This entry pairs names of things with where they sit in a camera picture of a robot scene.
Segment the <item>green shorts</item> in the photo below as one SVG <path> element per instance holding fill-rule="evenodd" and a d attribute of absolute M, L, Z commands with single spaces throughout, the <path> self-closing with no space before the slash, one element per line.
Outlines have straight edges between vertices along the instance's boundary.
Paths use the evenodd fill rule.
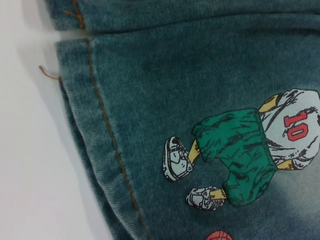
<path fill-rule="evenodd" d="M 247 205 L 268 188 L 278 168 L 257 109 L 208 117 L 193 128 L 192 134 L 205 162 L 220 159 L 229 169 L 223 189 L 232 205 Z"/>

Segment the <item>seam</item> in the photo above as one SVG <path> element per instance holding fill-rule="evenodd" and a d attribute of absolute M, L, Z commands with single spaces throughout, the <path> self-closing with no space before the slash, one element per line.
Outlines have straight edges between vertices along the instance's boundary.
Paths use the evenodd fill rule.
<path fill-rule="evenodd" d="M 79 10 L 79 6 L 77 3 L 77 0 L 72 0 L 72 4 L 75 8 L 76 13 L 72 12 L 72 11 L 68 11 L 68 10 L 64 10 L 64 13 L 67 15 L 71 15 L 74 18 L 79 19 L 79 26 L 82 30 L 86 29 L 85 23 L 84 23 L 84 17 L 82 16 L 82 14 L 80 13 Z"/>
<path fill-rule="evenodd" d="M 113 148 L 115 150 L 115 155 L 118 159 L 118 162 L 119 162 L 119 165 L 120 165 L 120 168 L 121 168 L 121 171 L 123 173 L 123 176 L 124 176 L 124 180 L 125 180 L 125 183 L 126 183 L 126 186 L 129 190 L 129 194 L 130 194 L 130 198 L 131 198 L 131 201 L 134 205 L 134 208 L 137 210 L 137 213 L 138 213 L 138 217 L 140 219 L 140 222 L 143 226 L 143 228 L 145 229 L 147 235 L 148 235 L 148 239 L 152 239 L 151 238 L 151 235 L 147 229 L 147 226 L 145 225 L 144 223 L 144 220 L 143 220 L 143 217 L 142 217 L 142 214 L 141 214 L 141 211 L 138 207 L 138 204 L 134 198 L 134 195 L 133 195 L 133 192 L 132 192 L 132 189 L 130 187 L 130 183 L 129 183 L 129 179 L 128 179 L 128 175 L 127 175 L 127 172 L 123 166 L 123 163 L 121 161 L 121 158 L 120 158 L 120 154 L 119 154 L 119 151 L 118 151 L 118 148 L 117 148 L 117 145 L 116 145 L 116 139 L 115 139 L 115 136 L 112 132 L 112 129 L 111 129 L 111 126 L 110 126 L 110 122 L 109 122 L 109 119 L 108 119 L 108 116 L 106 114 L 106 110 L 105 110 L 105 107 L 104 107 L 104 104 L 102 102 L 102 99 L 101 99 L 101 96 L 100 96 L 100 93 L 99 93 L 99 90 L 98 90 L 98 87 L 97 87 L 97 84 L 96 84 L 96 81 L 95 81 L 95 77 L 94 77 L 94 71 L 93 71 L 93 64 L 92 64 L 92 59 L 91 59 L 91 48 L 90 48 L 90 42 L 89 42 L 89 39 L 88 38 L 85 38 L 85 43 L 86 43 L 86 47 L 87 47 L 87 53 L 88 53 L 88 60 L 89 60 L 89 67 L 90 67 L 90 76 L 91 76 L 91 81 L 92 81 L 92 84 L 93 84 L 93 87 L 94 87 L 94 91 L 95 91 L 95 94 L 99 100 L 99 104 L 100 104 L 100 107 L 101 107 L 101 110 L 102 110 L 102 114 L 103 114 L 103 118 L 104 118 L 104 121 L 107 125 L 107 128 L 109 130 L 109 133 L 110 133 L 110 136 L 112 138 L 112 144 L 113 144 Z"/>

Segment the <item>jeans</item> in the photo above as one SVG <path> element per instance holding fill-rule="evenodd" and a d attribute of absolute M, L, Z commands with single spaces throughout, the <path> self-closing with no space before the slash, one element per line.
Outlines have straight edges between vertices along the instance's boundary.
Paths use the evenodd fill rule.
<path fill-rule="evenodd" d="M 221 187 L 222 162 L 197 160 L 174 183 L 162 173 L 166 140 L 190 148 L 201 120 L 320 90 L 318 1 L 46 2 L 57 30 L 99 33 L 59 42 L 57 54 L 73 138 L 115 239 L 319 238 L 317 156 L 303 170 L 277 171 L 253 203 L 213 212 L 185 198 Z"/>

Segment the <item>white background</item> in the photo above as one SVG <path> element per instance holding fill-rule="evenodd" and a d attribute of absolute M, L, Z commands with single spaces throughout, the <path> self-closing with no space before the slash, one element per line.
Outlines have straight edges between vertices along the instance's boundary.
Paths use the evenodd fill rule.
<path fill-rule="evenodd" d="M 0 240 L 111 239 L 68 127 L 43 0 L 0 0 Z"/>

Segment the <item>white jersey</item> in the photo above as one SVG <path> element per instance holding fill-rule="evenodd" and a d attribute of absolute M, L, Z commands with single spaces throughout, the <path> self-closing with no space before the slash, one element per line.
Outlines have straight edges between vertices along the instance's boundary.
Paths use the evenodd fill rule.
<path fill-rule="evenodd" d="M 277 106 L 261 115 L 269 150 L 276 165 L 292 160 L 303 169 L 319 151 L 320 99 L 312 90 L 287 91 Z"/>

